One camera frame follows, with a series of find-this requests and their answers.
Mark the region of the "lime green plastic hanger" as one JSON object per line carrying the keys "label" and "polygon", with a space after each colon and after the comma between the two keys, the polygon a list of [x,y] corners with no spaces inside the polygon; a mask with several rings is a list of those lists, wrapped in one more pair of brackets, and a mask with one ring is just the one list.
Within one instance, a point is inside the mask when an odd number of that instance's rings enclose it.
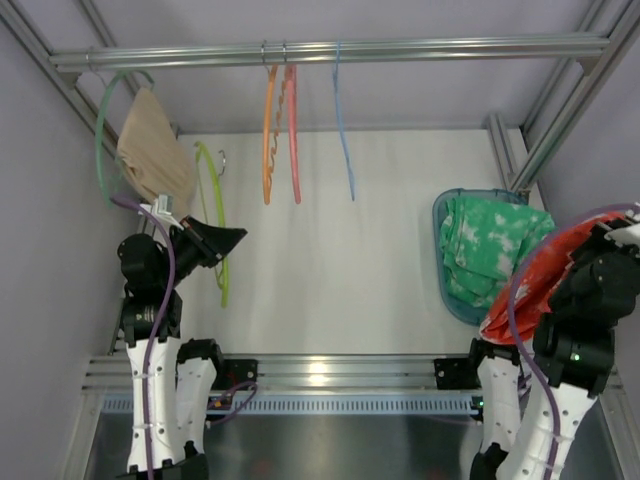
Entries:
{"label": "lime green plastic hanger", "polygon": [[[212,190],[213,190],[213,198],[215,200],[216,207],[216,216],[219,227],[226,226],[226,216],[225,216],[225,208],[224,208],[224,200],[222,195],[221,188],[221,177],[224,175],[226,170],[226,153],[224,150],[219,151],[219,155],[222,159],[222,166],[220,169],[217,169],[213,157],[207,148],[207,146],[201,142],[196,141],[194,143],[195,147],[195,162],[197,167],[197,182],[198,182],[198,190],[200,201],[202,205],[202,210],[204,213],[205,221],[208,222],[208,211],[207,211],[207,203],[204,194],[203,180],[200,174],[200,164],[204,162],[207,165],[207,170],[209,172]],[[224,258],[219,267],[214,268],[216,284],[221,293],[220,304],[222,308],[226,308],[229,302],[229,291],[230,291],[230,269],[229,269],[229,261],[227,258]]]}

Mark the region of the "red tie-dye trousers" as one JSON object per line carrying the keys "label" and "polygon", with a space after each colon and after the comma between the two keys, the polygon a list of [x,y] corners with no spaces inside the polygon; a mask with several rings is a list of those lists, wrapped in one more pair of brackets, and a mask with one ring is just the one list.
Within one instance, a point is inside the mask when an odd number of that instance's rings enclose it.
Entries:
{"label": "red tie-dye trousers", "polygon": [[[557,284],[567,274],[570,254],[588,237],[598,221],[607,222],[622,217],[619,212],[594,216],[578,226],[556,235],[525,269],[515,301],[515,323],[523,342],[530,341],[543,313],[549,312],[548,300]],[[502,288],[479,329],[480,337],[494,344],[514,345],[509,327],[507,304],[511,281]]]}

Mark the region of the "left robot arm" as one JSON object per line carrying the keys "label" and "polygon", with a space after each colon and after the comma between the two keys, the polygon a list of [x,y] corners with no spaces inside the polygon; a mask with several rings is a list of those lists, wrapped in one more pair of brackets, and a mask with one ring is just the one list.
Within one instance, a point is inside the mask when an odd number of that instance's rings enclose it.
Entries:
{"label": "left robot arm", "polygon": [[120,327],[133,392],[127,479],[206,479],[204,426],[209,394],[223,366],[213,339],[181,338],[177,285],[196,268],[221,263],[246,236],[191,216],[164,240],[134,234],[118,247],[125,278]]}

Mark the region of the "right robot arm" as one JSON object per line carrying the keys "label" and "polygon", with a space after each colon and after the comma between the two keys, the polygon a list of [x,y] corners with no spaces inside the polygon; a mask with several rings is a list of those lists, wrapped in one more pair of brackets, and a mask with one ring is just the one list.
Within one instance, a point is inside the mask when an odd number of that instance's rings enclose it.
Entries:
{"label": "right robot arm", "polygon": [[570,255],[528,352],[472,342],[469,363],[483,393],[483,440],[473,479],[557,479],[584,416],[614,366],[615,332],[639,296],[639,223],[594,223]]}

